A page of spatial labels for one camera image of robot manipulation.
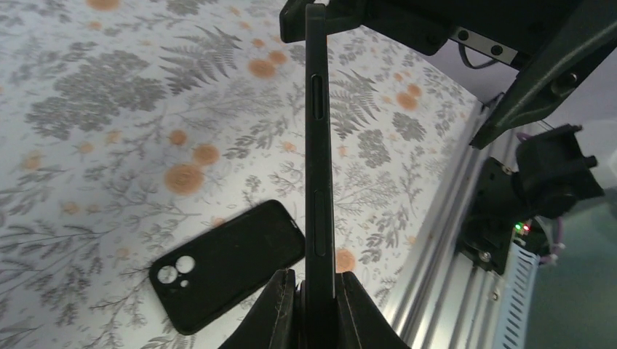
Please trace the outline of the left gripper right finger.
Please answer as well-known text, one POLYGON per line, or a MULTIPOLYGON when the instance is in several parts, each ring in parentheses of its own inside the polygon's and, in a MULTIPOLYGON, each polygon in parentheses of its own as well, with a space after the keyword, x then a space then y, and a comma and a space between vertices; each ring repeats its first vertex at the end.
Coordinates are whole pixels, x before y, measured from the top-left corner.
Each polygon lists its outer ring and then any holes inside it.
POLYGON ((352 272, 335 275, 340 349, 408 349, 352 272))

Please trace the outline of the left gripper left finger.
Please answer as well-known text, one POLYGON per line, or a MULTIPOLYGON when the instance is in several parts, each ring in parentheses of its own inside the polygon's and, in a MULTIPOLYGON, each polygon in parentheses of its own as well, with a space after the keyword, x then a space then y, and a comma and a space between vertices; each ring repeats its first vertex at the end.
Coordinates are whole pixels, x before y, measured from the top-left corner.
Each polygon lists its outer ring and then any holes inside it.
POLYGON ((295 271, 274 273, 238 328, 220 349, 298 347, 295 271))

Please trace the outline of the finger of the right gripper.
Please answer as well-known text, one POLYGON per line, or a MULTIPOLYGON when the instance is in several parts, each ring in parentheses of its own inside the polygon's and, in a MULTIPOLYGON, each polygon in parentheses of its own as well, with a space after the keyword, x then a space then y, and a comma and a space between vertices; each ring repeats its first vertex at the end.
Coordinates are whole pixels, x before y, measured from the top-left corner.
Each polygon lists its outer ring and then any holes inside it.
POLYGON ((311 21, 322 26, 327 35, 350 31, 363 23, 366 9, 367 2, 360 0, 335 0, 328 4, 289 0, 279 13, 280 38, 284 43, 305 41, 311 21))
POLYGON ((470 146, 552 114, 616 48, 616 2, 582 1, 519 72, 470 146))

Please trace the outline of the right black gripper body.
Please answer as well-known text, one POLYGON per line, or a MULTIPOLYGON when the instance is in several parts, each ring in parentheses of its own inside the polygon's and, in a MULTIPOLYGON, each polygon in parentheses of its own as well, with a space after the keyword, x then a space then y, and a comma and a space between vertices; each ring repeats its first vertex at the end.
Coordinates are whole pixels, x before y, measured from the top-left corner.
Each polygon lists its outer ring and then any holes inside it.
POLYGON ((364 26, 428 56, 453 40, 512 68, 553 40, 579 48, 591 29, 604 35, 585 55, 616 48, 615 1, 330 1, 325 18, 328 34, 364 26))

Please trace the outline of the black smartphone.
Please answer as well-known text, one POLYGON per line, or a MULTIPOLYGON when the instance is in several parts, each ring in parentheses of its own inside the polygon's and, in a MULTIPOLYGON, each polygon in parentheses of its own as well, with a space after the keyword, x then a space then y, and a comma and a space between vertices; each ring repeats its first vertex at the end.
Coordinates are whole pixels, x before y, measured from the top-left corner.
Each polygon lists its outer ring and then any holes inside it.
POLYGON ((316 21, 306 34, 306 279, 307 348, 335 348, 333 176, 327 34, 316 21))

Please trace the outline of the black phone case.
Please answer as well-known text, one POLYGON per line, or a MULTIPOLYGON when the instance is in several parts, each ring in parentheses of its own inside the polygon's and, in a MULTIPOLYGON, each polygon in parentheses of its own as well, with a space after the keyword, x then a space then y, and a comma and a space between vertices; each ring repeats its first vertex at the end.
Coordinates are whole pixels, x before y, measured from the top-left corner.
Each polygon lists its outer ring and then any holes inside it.
POLYGON ((305 254, 305 238, 284 205, 268 200, 155 260, 150 282, 172 326, 203 329, 305 254))

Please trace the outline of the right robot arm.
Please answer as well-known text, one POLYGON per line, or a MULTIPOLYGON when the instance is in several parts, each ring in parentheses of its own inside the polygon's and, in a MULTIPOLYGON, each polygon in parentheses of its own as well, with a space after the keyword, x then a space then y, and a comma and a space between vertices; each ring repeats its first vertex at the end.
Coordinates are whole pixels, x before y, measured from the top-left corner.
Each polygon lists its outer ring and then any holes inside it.
MULTIPOLYGON (((448 41, 517 71, 471 139, 485 148, 505 132, 552 114, 616 48, 614 1, 332 1, 317 7, 328 34, 364 26, 421 54, 448 41)), ((533 214, 560 216, 603 195, 577 128, 524 141, 516 151, 517 193, 533 214)))

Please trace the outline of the floral patterned table mat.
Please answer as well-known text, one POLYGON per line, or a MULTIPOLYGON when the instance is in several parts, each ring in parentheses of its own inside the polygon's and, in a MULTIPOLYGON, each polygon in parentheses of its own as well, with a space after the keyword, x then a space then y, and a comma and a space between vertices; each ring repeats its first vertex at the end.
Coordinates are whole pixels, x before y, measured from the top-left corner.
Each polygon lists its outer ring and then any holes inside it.
MULTIPOLYGON (((304 47, 281 1, 1 3, 1 346, 216 348, 147 267, 245 209, 304 221, 304 47)), ((328 41, 336 263, 384 308, 476 98, 360 28, 328 41)))

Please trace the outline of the aluminium mounting rail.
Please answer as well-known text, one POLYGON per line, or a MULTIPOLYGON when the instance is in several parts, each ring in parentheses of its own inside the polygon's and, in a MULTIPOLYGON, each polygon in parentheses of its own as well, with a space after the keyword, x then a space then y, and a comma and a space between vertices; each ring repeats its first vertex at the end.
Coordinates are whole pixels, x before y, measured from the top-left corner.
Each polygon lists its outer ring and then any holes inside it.
POLYGON ((503 276, 488 272, 455 250, 484 160, 492 157, 516 168, 516 130, 485 149, 469 146, 487 114, 481 105, 471 112, 383 309, 410 348, 502 348, 505 343, 513 270, 503 276))

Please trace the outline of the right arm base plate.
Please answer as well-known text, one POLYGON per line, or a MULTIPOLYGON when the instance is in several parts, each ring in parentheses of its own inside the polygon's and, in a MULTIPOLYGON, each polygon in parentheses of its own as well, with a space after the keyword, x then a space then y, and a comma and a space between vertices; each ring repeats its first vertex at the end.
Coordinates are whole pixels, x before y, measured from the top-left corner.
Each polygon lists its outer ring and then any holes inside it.
POLYGON ((503 275, 515 225, 527 211, 519 173, 493 157, 486 159, 461 224, 456 251, 481 269, 503 275))

